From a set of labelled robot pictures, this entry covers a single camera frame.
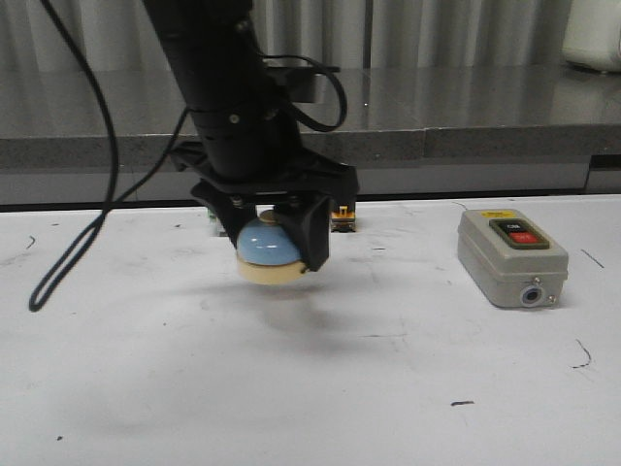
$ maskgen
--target white curtain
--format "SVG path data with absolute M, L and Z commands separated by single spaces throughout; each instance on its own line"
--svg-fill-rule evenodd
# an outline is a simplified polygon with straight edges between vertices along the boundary
M 52 0 L 93 69 L 163 70 L 140 0 Z M 343 68 L 558 63 L 571 0 L 255 0 L 267 52 Z M 38 0 L 0 0 L 0 70 L 75 70 Z

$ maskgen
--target white table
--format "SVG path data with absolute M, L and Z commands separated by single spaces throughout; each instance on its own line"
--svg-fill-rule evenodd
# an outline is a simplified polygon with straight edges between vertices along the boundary
M 501 207 L 568 250 L 556 308 L 495 308 L 457 259 L 463 209 Z M 361 204 L 280 287 L 202 209 L 118 211 L 30 314 L 93 215 L 0 215 L 2 465 L 621 461 L 620 196 Z

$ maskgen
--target yellow sticker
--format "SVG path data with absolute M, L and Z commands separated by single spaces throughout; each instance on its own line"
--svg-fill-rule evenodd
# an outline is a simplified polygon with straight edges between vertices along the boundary
M 514 211 L 483 211 L 481 215 L 487 218 L 513 218 L 516 216 Z

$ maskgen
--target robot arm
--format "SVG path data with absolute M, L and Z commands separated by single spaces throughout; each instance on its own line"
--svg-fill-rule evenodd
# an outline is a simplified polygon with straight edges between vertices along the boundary
M 238 251 L 256 205 L 274 205 L 304 270 L 318 270 L 329 254 L 333 206 L 354 210 L 356 172 L 303 147 L 299 111 L 257 46 L 252 0 L 144 4 L 200 136 L 172 153 L 179 169 L 200 177 L 192 195 L 218 216 Z

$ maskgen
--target gray electrical box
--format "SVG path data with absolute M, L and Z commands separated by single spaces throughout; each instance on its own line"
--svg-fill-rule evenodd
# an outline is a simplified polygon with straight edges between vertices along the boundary
M 465 211 L 457 255 L 492 304 L 552 306 L 568 276 L 569 256 L 521 212 Z

